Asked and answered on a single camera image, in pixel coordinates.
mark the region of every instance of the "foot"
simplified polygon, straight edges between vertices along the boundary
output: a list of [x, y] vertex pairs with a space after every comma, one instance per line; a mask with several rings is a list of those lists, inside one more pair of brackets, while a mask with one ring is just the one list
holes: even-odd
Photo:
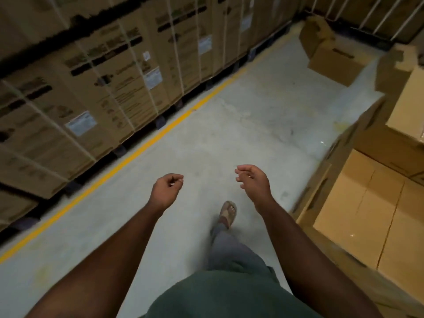
[[234, 202], [226, 201], [221, 208], [221, 212], [219, 213], [219, 223], [224, 224], [227, 229], [231, 227], [234, 222], [234, 219], [237, 215], [237, 207]]

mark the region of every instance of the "person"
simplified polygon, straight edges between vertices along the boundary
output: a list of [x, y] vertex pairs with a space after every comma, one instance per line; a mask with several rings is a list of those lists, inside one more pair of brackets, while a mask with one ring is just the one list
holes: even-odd
[[[274, 200], [264, 172], [253, 165], [237, 166], [235, 172], [262, 216], [293, 295], [279, 285], [272, 268], [230, 234], [237, 208], [228, 201], [211, 230], [207, 270], [168, 289], [150, 306], [146, 318], [382, 318], [374, 303]], [[146, 206], [57, 282], [27, 317], [115, 317], [156, 222], [182, 187], [183, 175], [159, 178]]]

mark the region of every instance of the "hand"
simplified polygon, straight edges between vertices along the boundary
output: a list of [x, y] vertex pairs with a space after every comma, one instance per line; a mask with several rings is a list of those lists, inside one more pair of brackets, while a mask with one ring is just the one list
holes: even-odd
[[157, 212], [159, 216], [177, 199], [177, 195], [183, 187], [183, 177], [180, 174], [167, 174], [158, 178], [153, 185], [147, 205]]
[[236, 181], [243, 183], [240, 187], [245, 190], [256, 209], [275, 202], [268, 177], [260, 168], [254, 165], [239, 165], [235, 172], [238, 174]]

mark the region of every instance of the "person's left hand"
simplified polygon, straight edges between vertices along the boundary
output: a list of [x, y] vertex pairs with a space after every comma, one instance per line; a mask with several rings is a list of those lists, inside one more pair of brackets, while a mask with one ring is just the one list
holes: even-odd
[[161, 216], [165, 210], [177, 199], [177, 195], [183, 187], [183, 175], [167, 174], [158, 178], [153, 185], [147, 205]]

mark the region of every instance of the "forearm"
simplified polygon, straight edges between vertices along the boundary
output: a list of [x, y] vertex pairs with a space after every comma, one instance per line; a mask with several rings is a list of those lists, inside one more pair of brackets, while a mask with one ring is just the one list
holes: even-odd
[[326, 318], [381, 317], [372, 301], [275, 201], [257, 206], [293, 294]]
[[56, 283], [27, 317], [115, 317], [157, 220], [146, 205]]

